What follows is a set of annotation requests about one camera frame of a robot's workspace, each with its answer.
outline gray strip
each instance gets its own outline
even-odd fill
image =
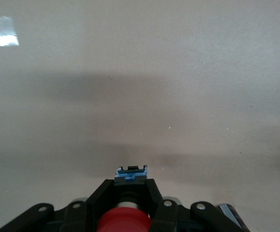
[[[233,213],[231,212],[231,210],[227,206],[227,204],[220,204],[219,207],[221,208],[223,214],[225,214],[227,216],[227,218],[229,218],[236,225],[238,225],[240,228],[242,228],[241,225],[238,223],[236,217],[233,215]]]

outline floor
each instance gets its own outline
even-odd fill
[[[0,0],[0,227],[148,165],[280,231],[280,1]]]

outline black mechanical part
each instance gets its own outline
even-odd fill
[[[0,232],[96,232],[99,219],[115,207],[135,207],[151,218],[148,232],[246,232],[223,211],[207,202],[187,209],[162,199],[147,166],[120,168],[114,180],[105,180],[85,201],[54,211],[50,204],[37,204],[6,224]]]

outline red button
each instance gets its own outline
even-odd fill
[[[139,209],[117,207],[100,218],[97,232],[148,232],[150,221]]]

